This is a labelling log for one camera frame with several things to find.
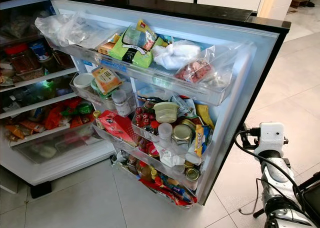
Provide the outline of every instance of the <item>yellow package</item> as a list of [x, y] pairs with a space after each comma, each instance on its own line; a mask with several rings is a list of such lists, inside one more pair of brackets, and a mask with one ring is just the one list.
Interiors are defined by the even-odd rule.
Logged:
[[106, 67], [98, 67], [92, 71], [95, 83], [103, 95], [108, 94], [122, 84], [122, 81]]
[[200, 116], [200, 118], [202, 119], [202, 121], [207, 125], [210, 126], [210, 128], [212, 130], [215, 129], [215, 125], [213, 123], [213, 121], [210, 118], [209, 115], [209, 108], [207, 105], [205, 104], [196, 104], [195, 105], [195, 110], [196, 110], [196, 114], [198, 116]]

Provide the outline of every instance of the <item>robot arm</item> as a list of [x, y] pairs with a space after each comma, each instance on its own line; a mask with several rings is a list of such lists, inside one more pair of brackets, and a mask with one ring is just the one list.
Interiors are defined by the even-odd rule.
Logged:
[[[263, 122], [259, 128], [245, 129], [237, 136], [239, 134], [243, 147], [238, 144], [237, 137], [235, 144], [255, 156], [261, 164], [262, 201], [267, 216], [265, 227], [316, 228], [317, 226], [301, 212], [301, 205], [293, 189], [294, 174], [283, 159], [282, 147], [288, 143], [284, 137], [284, 125], [279, 122]], [[254, 140], [255, 145], [249, 143], [247, 135], [257, 137]]]

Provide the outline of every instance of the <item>crisper drawer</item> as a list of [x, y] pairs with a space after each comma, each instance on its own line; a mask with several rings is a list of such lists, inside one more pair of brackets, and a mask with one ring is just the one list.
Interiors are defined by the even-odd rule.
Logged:
[[15, 145], [12, 149], [35, 164], [40, 164], [73, 149], [89, 145], [91, 141], [88, 142], [88, 140], [91, 140], [93, 133], [92, 124], [87, 123]]

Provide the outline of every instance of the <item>tiled floor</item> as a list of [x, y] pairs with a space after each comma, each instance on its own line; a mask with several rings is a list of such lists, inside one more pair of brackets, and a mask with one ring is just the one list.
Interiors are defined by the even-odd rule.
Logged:
[[[320, 171], [319, 64], [320, 30], [284, 43], [246, 121], [250, 126], [284, 123], [289, 138], [284, 153], [299, 183]], [[1, 190], [0, 222], [2, 228], [262, 228], [265, 215], [254, 219], [238, 212], [252, 210], [260, 176], [259, 163], [234, 147], [206, 206], [185, 211], [105, 160], [55, 180], [53, 192], [38, 199], [25, 185], [16, 195]]]

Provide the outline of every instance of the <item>clear plastic bag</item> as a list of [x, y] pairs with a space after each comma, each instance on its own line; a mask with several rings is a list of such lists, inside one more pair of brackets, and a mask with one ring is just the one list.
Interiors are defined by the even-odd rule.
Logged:
[[233, 65], [242, 45], [213, 45], [178, 70], [176, 78], [223, 89], [232, 79]]
[[188, 40], [179, 40], [167, 47], [155, 46], [152, 49], [153, 60], [167, 70], [178, 70], [198, 57], [201, 48]]

